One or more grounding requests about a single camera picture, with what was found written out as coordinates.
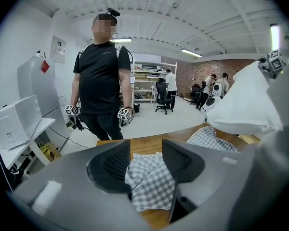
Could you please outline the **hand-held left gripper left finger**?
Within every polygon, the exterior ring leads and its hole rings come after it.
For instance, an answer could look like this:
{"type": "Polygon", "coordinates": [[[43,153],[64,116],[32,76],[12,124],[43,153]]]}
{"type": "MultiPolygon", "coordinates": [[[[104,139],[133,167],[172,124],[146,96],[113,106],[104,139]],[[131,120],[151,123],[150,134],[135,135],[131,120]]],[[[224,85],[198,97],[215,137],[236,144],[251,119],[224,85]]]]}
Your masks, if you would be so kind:
{"type": "Polygon", "coordinates": [[[43,231],[152,231],[125,183],[130,142],[62,156],[13,192],[16,205],[43,231]]]}

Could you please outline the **grey checked pillowcase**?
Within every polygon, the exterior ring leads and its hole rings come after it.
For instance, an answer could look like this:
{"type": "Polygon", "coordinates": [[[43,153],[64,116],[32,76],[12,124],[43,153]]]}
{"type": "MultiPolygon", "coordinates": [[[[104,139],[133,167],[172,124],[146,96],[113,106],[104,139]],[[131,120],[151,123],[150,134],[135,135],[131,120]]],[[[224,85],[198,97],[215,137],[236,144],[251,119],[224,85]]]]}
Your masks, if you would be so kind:
{"type": "MultiPolygon", "coordinates": [[[[219,139],[211,126],[200,128],[186,142],[219,151],[239,152],[233,144],[219,139]]],[[[162,159],[162,153],[134,153],[125,174],[125,183],[131,186],[131,203],[138,212],[170,209],[175,181],[162,159]]]]}

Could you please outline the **black office chair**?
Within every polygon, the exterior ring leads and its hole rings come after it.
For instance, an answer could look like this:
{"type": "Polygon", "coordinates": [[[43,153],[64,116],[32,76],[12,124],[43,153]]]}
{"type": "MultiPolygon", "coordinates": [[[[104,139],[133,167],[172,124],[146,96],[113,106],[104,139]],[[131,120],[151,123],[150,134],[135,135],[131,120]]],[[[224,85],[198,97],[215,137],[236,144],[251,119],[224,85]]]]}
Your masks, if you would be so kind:
{"type": "Polygon", "coordinates": [[[171,108],[172,96],[168,96],[165,79],[160,78],[158,80],[158,82],[156,83],[156,89],[158,92],[156,99],[158,105],[155,109],[155,112],[157,112],[158,110],[163,110],[166,115],[168,114],[168,110],[173,112],[173,108],[171,108]]]}

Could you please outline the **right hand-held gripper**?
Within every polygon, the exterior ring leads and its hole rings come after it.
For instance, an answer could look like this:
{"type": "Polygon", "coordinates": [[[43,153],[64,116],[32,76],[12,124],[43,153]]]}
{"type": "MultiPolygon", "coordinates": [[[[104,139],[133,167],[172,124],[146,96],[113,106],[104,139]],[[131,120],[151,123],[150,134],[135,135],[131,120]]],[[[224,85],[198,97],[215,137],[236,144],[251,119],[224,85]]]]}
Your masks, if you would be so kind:
{"type": "Polygon", "coordinates": [[[259,70],[265,73],[269,78],[277,78],[286,65],[280,50],[273,50],[258,61],[259,70]]]}

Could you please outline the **yellow black striped box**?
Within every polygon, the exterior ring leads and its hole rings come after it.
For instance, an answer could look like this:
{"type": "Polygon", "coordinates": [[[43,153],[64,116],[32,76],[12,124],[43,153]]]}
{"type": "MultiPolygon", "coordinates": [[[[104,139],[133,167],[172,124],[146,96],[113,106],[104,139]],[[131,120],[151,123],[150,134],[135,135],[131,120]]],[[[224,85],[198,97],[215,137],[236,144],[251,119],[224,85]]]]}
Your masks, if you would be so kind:
{"type": "Polygon", "coordinates": [[[50,162],[61,157],[57,147],[51,141],[42,145],[40,150],[50,162]]]}

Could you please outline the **white shelf rack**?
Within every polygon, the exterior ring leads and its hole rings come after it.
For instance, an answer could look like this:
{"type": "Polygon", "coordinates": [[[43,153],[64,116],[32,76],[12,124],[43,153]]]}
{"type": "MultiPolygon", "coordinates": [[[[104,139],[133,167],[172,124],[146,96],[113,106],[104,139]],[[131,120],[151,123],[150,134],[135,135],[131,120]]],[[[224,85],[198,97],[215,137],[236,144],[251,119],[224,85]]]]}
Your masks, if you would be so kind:
{"type": "Polygon", "coordinates": [[[155,103],[157,98],[156,82],[165,79],[167,69],[176,76],[177,63],[133,61],[131,64],[132,101],[155,103]]]}

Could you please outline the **white side table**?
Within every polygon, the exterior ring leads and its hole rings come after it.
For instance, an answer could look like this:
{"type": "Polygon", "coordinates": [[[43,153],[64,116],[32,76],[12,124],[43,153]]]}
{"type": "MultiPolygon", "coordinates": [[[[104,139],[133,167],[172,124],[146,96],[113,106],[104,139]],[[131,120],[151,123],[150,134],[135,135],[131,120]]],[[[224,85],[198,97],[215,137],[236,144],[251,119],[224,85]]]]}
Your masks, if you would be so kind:
{"type": "Polygon", "coordinates": [[[25,151],[25,149],[29,148],[37,157],[39,161],[41,161],[45,166],[50,163],[49,159],[42,153],[40,148],[36,145],[35,139],[44,132],[47,128],[49,128],[55,119],[52,118],[42,118],[37,125],[31,139],[26,143],[23,143],[19,146],[11,148],[9,150],[4,150],[0,148],[0,155],[3,160],[3,163],[7,169],[10,169],[18,157],[25,151]]]}

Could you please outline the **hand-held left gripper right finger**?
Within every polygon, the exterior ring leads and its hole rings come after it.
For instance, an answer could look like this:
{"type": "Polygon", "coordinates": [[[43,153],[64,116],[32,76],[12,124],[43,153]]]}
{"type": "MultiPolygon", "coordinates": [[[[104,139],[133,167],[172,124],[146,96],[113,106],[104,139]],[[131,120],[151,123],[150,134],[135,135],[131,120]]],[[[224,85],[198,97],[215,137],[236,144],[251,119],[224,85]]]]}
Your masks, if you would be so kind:
{"type": "Polygon", "coordinates": [[[175,181],[174,200],[186,216],[179,223],[254,223],[260,218],[257,153],[240,153],[163,140],[163,160],[175,181]]]}

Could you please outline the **white open box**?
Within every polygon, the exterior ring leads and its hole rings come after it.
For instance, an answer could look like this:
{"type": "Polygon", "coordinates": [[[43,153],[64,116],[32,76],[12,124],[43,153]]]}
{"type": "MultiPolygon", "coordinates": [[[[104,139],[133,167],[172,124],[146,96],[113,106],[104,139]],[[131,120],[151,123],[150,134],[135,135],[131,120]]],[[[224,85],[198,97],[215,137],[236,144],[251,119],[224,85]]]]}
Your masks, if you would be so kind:
{"type": "Polygon", "coordinates": [[[41,119],[35,95],[0,109],[0,149],[9,150],[29,141],[41,119]]]}

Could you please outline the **white fridge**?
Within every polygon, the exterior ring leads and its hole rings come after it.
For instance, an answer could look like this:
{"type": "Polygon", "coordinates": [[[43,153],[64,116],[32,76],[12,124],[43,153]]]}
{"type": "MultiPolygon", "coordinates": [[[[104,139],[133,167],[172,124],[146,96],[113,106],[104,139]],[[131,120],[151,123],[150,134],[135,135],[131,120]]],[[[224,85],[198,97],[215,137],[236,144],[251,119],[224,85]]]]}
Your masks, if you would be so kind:
{"type": "Polygon", "coordinates": [[[55,64],[50,58],[31,56],[17,69],[20,98],[35,95],[41,115],[55,119],[46,134],[52,141],[68,138],[70,131],[60,107],[55,85],[55,64]]]}

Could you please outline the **white pillow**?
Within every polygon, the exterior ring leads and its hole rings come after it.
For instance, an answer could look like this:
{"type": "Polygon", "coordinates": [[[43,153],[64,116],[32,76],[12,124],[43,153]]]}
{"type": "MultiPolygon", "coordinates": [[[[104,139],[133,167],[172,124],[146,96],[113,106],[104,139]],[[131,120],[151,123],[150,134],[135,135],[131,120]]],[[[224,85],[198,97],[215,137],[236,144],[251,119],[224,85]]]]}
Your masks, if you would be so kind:
{"type": "Polygon", "coordinates": [[[223,99],[207,113],[207,123],[230,134],[268,134],[282,130],[279,114],[268,96],[269,83],[255,61],[233,76],[223,99]]]}

